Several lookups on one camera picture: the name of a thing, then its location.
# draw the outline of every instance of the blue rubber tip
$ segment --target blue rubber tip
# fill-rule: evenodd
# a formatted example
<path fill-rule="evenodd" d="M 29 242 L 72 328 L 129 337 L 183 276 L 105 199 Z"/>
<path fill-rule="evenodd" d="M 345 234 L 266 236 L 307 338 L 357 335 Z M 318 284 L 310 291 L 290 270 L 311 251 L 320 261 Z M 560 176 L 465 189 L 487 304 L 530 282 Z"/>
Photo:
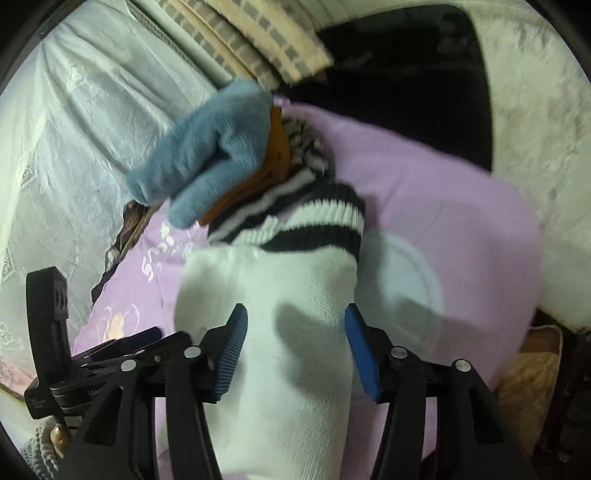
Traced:
<path fill-rule="evenodd" d="M 349 339 L 349 346 L 353 353 L 353 360 L 357 366 L 363 390 L 373 401 L 378 401 L 382 396 L 382 387 L 379 384 L 378 362 L 376 361 L 365 335 L 363 327 L 365 323 L 358 318 L 356 308 L 348 306 L 345 310 L 345 331 Z"/>
<path fill-rule="evenodd" d="M 213 394 L 216 401 L 219 401 L 222 395 L 228 392 L 234 372 L 236 371 L 236 364 L 240 358 L 240 352 L 242 351 L 242 345 L 244 345 L 248 330 L 248 313 L 246 307 L 240 303 L 237 304 L 226 325 L 231 327 L 232 331 L 222 354 L 217 360 L 214 371 L 215 383 Z"/>

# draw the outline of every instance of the pink fabric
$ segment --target pink fabric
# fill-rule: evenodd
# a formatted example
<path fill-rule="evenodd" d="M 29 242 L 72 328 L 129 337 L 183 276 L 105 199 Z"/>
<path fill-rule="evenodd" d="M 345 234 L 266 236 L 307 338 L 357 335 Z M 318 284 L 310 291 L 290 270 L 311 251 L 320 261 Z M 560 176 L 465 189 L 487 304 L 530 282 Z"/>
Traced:
<path fill-rule="evenodd" d="M 391 132 L 306 105 L 287 106 L 284 112 L 303 116 L 322 133 L 336 178 L 353 184 L 366 199 L 364 241 L 387 232 L 406 242 L 433 272 L 444 312 L 431 312 L 437 335 L 415 353 L 445 364 L 466 358 L 490 384 L 517 352 L 537 302 L 540 236 L 517 190 Z M 206 246 L 206 231 L 175 231 L 166 214 L 164 206 L 152 217 L 105 286 L 76 339 L 76 352 L 153 325 L 172 332 L 183 255 Z M 391 312 L 392 323 L 404 320 Z M 435 445 L 434 406 L 427 404 L 424 455 Z M 369 478 L 386 409 L 354 398 L 343 480 Z"/>

